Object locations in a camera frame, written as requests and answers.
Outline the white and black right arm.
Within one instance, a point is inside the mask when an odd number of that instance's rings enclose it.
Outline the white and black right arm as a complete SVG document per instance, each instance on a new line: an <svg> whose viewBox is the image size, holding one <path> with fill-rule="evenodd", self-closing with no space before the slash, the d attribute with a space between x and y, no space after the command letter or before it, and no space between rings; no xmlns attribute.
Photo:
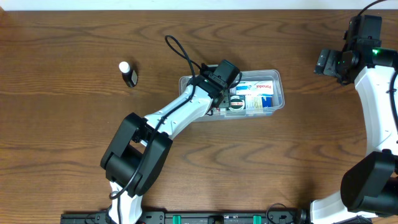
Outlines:
<svg viewBox="0 0 398 224"><path fill-rule="evenodd" d="M310 204L310 221L366 223L397 215L397 52L366 47L343 53L339 65L355 76L366 156L344 174L338 192Z"/></svg>

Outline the white blue Panadol box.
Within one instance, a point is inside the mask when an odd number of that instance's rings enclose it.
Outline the white blue Panadol box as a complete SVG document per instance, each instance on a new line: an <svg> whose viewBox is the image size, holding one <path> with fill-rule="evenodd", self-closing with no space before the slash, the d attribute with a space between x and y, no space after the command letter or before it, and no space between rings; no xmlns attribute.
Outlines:
<svg viewBox="0 0 398 224"><path fill-rule="evenodd" d="M237 95L265 95L274 94L274 86L272 80L266 81L244 81L236 86Z"/></svg>

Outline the green Zam-Buk tin box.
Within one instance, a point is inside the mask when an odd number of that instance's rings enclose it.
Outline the green Zam-Buk tin box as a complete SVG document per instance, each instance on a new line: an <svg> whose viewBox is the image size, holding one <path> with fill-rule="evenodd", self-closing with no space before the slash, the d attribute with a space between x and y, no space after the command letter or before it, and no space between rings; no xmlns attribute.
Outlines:
<svg viewBox="0 0 398 224"><path fill-rule="evenodd" d="M229 100L229 107L230 111L241 111L246 108L246 101L244 95L233 95L230 97Z"/></svg>

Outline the black mounting rail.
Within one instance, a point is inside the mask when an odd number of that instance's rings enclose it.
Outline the black mounting rail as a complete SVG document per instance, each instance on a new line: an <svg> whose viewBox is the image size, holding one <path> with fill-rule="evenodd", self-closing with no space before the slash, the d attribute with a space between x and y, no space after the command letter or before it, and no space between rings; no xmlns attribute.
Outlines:
<svg viewBox="0 0 398 224"><path fill-rule="evenodd" d="M112 223L106 211L63 214L61 224ZM271 210L267 213L165 213L144 212L137 224L310 224L306 210Z"/></svg>

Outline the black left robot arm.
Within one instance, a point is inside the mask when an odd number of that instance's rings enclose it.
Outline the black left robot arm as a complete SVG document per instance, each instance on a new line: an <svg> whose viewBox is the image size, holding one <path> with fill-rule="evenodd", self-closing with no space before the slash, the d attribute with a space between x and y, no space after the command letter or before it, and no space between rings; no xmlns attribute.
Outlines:
<svg viewBox="0 0 398 224"><path fill-rule="evenodd" d="M223 60L192 76L183 93L161 110L123 119L100 162L112 188L108 223L137 223L142 196L158 178L173 139L219 106L241 76L239 68Z"/></svg>

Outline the clear plastic container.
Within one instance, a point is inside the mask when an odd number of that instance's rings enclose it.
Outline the clear plastic container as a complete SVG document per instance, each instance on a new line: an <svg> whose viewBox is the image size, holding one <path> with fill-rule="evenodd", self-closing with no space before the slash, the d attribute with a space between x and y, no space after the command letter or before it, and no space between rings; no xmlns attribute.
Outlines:
<svg viewBox="0 0 398 224"><path fill-rule="evenodd" d="M217 108L213 108L211 112L198 118L197 121L218 121L226 119L244 119L244 118L254 118L261 116L270 116L275 111L281 109L285 105L284 92L282 88L282 82L280 79L280 74L277 70L252 70L244 71L241 76L240 82L244 81L266 81L272 80L274 86L274 94L272 97L272 107L264 110L262 114L244 115L244 116L225 116L220 114L217 109L219 107L225 108L229 102L230 96L237 95L236 87L231 88L229 93L226 95L222 103Z"/></svg>

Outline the white blue medicine box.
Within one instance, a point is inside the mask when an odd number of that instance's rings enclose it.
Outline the white blue medicine box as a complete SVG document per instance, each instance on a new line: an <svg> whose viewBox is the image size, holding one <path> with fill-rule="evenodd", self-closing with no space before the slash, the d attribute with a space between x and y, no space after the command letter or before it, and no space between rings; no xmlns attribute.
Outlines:
<svg viewBox="0 0 398 224"><path fill-rule="evenodd" d="M245 95L245 101L246 101L246 108L244 110L230 111L228 109L229 107L229 102L228 102L225 108L219 107L217 111L225 116L244 116L244 115L262 114L265 109L272 107L271 96Z"/></svg>

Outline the dark bottle with white cap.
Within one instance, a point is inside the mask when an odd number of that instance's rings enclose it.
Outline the dark bottle with white cap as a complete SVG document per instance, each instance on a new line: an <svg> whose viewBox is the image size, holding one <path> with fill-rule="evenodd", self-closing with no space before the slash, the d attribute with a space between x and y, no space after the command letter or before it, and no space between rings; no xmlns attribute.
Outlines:
<svg viewBox="0 0 398 224"><path fill-rule="evenodd" d="M129 88L134 88L137 85L138 75L136 71L130 66L128 62L121 62L119 69L125 84Z"/></svg>

